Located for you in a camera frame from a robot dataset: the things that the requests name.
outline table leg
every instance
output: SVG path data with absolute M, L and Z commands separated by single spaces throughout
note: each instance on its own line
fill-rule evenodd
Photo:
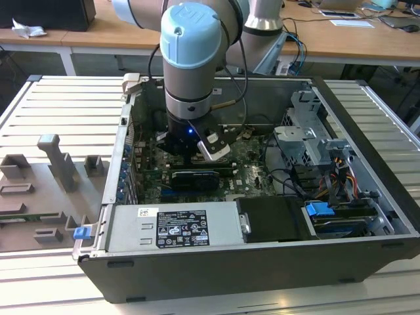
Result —
M 58 47 L 57 53 L 61 56 L 66 75 L 76 75 L 76 70 L 72 60 L 72 49 L 70 47 Z
M 118 70 L 124 71 L 125 67 L 124 67 L 123 57 L 119 54 L 115 54 L 114 58 L 117 60 Z

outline wooden desk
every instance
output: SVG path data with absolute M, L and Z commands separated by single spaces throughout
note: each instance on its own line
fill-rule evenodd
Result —
M 76 75 L 73 53 L 149 55 L 159 42 L 159 33 L 141 30 L 120 21 L 108 0 L 95 0 L 96 18 L 86 32 L 47 30 L 48 35 L 24 39 L 11 30 L 0 30 L 0 45 L 10 51 L 59 53 L 66 73 Z M 325 18 L 316 9 L 286 1 L 282 17 L 297 20 Z M 420 32 L 394 30 L 378 19 L 368 21 L 375 28 L 334 26 L 330 21 L 297 22 L 300 39 L 308 47 L 309 62 L 372 64 L 382 66 L 420 66 Z M 293 32 L 293 23 L 285 21 Z M 289 64 L 297 53 L 296 44 L 285 44 L 281 64 Z
M 286 2 L 282 17 L 297 20 L 326 18 L 315 12 L 318 10 Z M 404 15 L 394 12 L 392 16 Z M 335 26 L 331 21 L 296 22 L 296 25 L 299 38 L 308 47 L 309 57 L 368 59 L 376 63 L 379 60 L 420 61 L 420 32 L 392 29 L 377 18 L 367 21 L 375 28 Z M 293 22 L 284 22 L 288 30 L 294 32 Z
M 159 32 L 121 21 L 108 0 L 95 0 L 94 4 L 96 17 L 89 30 L 67 32 L 61 40 L 63 46 L 153 49 L 159 43 Z

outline black plastic cover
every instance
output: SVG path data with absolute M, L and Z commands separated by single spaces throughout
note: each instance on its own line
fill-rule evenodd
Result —
M 236 203 L 240 214 L 247 215 L 251 227 L 246 243 L 311 240 L 302 201 L 296 197 L 239 198 Z

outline barcode sticker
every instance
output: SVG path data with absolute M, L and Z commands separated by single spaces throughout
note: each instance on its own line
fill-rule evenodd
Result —
M 159 208 L 138 208 L 138 217 L 156 217 L 158 215 Z

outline blue tab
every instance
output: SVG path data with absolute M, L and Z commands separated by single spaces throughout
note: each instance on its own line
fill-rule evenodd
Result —
M 91 226 L 81 226 L 76 228 L 73 233 L 73 238 L 75 240 L 89 240 L 91 238 L 92 227 Z
M 328 207 L 328 202 L 312 202 L 306 206 L 310 216 L 312 215 L 334 215 L 332 208 Z

